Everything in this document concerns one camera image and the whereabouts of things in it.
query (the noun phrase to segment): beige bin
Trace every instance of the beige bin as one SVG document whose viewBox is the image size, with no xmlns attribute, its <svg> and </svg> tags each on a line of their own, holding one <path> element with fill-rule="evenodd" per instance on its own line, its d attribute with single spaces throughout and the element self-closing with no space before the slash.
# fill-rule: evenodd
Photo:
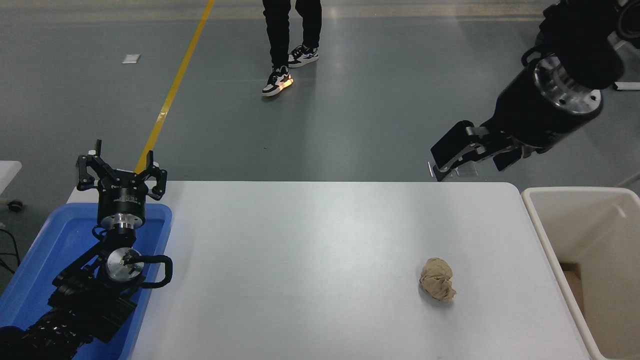
<svg viewBox="0 0 640 360">
<path fill-rule="evenodd" d="M 640 359 L 638 196 L 624 188 L 557 187 L 529 188 L 522 198 L 591 357 Z M 565 276 L 560 263 L 574 264 L 577 277 Z M 582 286 L 584 316 L 572 276 L 579 301 Z"/>
</svg>

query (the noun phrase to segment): epoxy floor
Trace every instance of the epoxy floor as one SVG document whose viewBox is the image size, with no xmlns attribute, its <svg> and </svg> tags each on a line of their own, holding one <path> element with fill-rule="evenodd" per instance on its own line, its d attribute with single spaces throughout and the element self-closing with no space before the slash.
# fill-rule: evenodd
<svg viewBox="0 0 640 360">
<path fill-rule="evenodd" d="M 171 180 L 434 181 L 429 148 L 457 121 L 491 117 L 552 3 L 323 1 L 319 61 L 292 69 L 293 86 L 265 99 L 262 5 L 216 0 L 157 139 L 156 161 Z M 17 214 L 0 209 L 0 221 L 21 255 L 66 202 L 77 156 L 97 138 L 112 167 L 136 166 L 206 5 L 0 4 L 0 159 L 22 163 L 2 195 L 26 204 Z M 300 42 L 292 10 L 290 48 Z M 141 54 L 137 64 L 121 64 L 133 53 Z M 626 45 L 619 53 L 622 80 L 640 81 L 640 52 Z M 450 181 L 505 181 L 523 190 L 614 186 L 636 174 L 640 92 L 603 93 L 603 113 L 550 152 L 503 173 L 485 161 L 478 177 Z M 2 252 L 12 248 L 0 241 Z M 0 269 L 0 290 L 9 280 Z"/>
</svg>

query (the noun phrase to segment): sneaker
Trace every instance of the sneaker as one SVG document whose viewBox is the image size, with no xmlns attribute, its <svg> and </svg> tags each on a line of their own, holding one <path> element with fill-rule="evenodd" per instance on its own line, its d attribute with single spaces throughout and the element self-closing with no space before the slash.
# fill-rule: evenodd
<svg viewBox="0 0 640 360">
<path fill-rule="evenodd" d="M 312 49 L 300 45 L 289 54 L 289 67 L 301 67 L 312 61 L 318 60 L 318 48 Z"/>
<path fill-rule="evenodd" d="M 274 96 L 291 84 L 293 84 L 293 78 L 289 74 L 289 69 L 287 69 L 286 66 L 273 69 L 273 72 L 267 80 L 267 86 L 262 89 L 262 96 Z"/>
</svg>

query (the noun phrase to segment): shoe sole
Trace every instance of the shoe sole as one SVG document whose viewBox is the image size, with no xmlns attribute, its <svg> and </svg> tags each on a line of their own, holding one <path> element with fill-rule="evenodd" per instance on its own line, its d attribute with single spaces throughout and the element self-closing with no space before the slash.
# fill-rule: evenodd
<svg viewBox="0 0 640 360">
<path fill-rule="evenodd" d="M 274 96 L 279 94 L 282 90 L 284 90 L 284 88 L 290 86 L 291 84 L 293 84 L 293 78 L 291 78 L 290 80 L 285 81 L 284 83 L 280 84 L 280 86 L 278 86 L 277 88 L 273 89 L 270 92 L 263 92 L 262 96 Z"/>
<path fill-rule="evenodd" d="M 306 61 L 304 61 L 304 62 L 302 62 L 302 61 L 301 61 L 301 62 L 299 62 L 299 63 L 289 63 L 289 68 L 290 68 L 290 69 L 295 69 L 296 67 L 302 67 L 302 66 L 305 66 L 306 64 L 308 64 L 308 63 L 312 63 L 312 62 L 314 62 L 314 61 L 316 61 L 316 60 L 318 60 L 318 56 L 316 56 L 316 57 L 314 57 L 314 58 L 311 58 L 311 59 L 309 59 L 309 60 L 306 60 Z"/>
</svg>

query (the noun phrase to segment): crumpled paper ball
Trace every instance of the crumpled paper ball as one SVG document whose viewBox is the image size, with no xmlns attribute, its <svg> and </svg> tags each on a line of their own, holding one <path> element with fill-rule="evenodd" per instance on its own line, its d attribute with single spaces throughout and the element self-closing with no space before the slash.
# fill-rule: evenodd
<svg viewBox="0 0 640 360">
<path fill-rule="evenodd" d="M 434 299 L 442 302 L 449 302 L 456 294 L 451 283 L 453 271 L 446 261 L 439 258 L 427 260 L 427 264 L 422 268 L 420 274 L 420 285 L 422 289 Z"/>
</svg>

